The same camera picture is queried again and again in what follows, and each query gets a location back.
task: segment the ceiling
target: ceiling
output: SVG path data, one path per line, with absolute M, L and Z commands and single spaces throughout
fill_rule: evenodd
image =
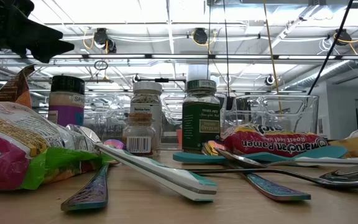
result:
M 87 82 L 89 90 L 130 90 L 134 75 L 141 78 L 186 78 L 189 65 L 208 65 L 212 76 L 217 77 L 218 88 L 233 90 L 273 90 L 265 85 L 265 78 L 273 74 L 270 59 L 229 60 L 191 59 L 192 55 L 207 55 L 208 46 L 198 45 L 192 39 L 197 27 L 210 33 L 209 51 L 213 55 L 268 55 L 269 42 L 265 14 L 260 1 L 226 0 L 32 0 L 35 9 L 29 19 L 44 24 L 64 34 L 63 40 L 75 45 L 68 58 L 53 59 L 50 64 L 36 60 L 0 59 L 0 79 L 18 72 L 28 63 L 37 64 L 37 72 L 30 82 L 33 89 L 50 88 L 54 75 L 72 75 L 87 79 L 110 82 Z M 326 5 L 309 5 L 317 2 Z M 347 1 L 267 1 L 267 17 L 274 55 L 326 55 L 330 47 L 327 36 L 335 33 L 342 21 Z M 95 61 L 76 58 L 79 54 L 104 54 L 92 44 L 97 28 L 107 28 L 108 36 L 116 47 L 117 54 L 187 54 L 188 58 L 117 58 L 107 59 L 109 68 L 97 71 Z M 358 1 L 349 11 L 345 29 L 353 40 L 358 40 Z M 358 52 L 358 42 L 354 42 Z M 11 54 L 9 51 L 0 54 Z M 337 46 L 333 55 L 354 55 L 350 45 Z M 275 71 L 280 89 L 288 83 L 301 80 L 308 71 L 318 68 L 320 60 L 277 60 Z M 328 65 L 339 61 L 330 60 Z M 349 74 L 358 73 L 358 67 L 349 69 Z M 181 91 L 184 84 L 164 83 L 167 91 Z M 297 83 L 295 90 L 305 86 Z M 47 96 L 39 91 L 38 96 Z

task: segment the ramen package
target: ramen package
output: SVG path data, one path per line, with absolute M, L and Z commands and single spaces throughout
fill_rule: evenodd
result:
M 229 128 L 223 138 L 228 151 L 237 155 L 269 152 L 293 157 L 328 145 L 327 140 L 313 133 L 293 133 L 259 124 L 243 124 Z

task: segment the barcode sticker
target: barcode sticker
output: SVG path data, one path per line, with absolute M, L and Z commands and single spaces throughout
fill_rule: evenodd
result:
M 127 150 L 131 153 L 148 153 L 152 148 L 151 137 L 127 137 Z
M 58 111 L 49 111 L 48 112 L 48 120 L 57 124 L 57 114 L 58 114 Z

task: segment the maruchan ramen package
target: maruchan ramen package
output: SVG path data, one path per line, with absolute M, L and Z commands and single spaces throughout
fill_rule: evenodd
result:
M 328 145 L 327 140 L 313 133 L 293 133 L 259 124 L 243 124 L 229 128 L 223 138 L 227 149 L 237 155 L 269 152 L 293 157 Z
M 0 190 L 36 189 L 97 169 L 92 142 L 18 103 L 0 102 Z

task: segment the spice jar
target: spice jar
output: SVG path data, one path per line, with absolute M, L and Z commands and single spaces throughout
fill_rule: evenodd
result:
M 84 80 L 66 75 L 52 78 L 49 94 L 48 120 L 65 127 L 83 125 L 85 107 Z
M 160 95 L 162 85 L 155 82 L 134 83 L 134 96 L 131 99 L 131 113 L 152 114 L 152 126 L 156 132 L 156 150 L 160 150 L 162 137 L 162 106 Z
M 221 105 L 214 95 L 216 83 L 192 80 L 186 83 L 182 109 L 182 150 L 201 154 L 203 143 L 219 140 Z
M 122 140 L 127 151 L 136 156 L 156 156 L 157 137 L 152 127 L 150 113 L 130 113 L 126 120 L 127 127 L 122 133 Z

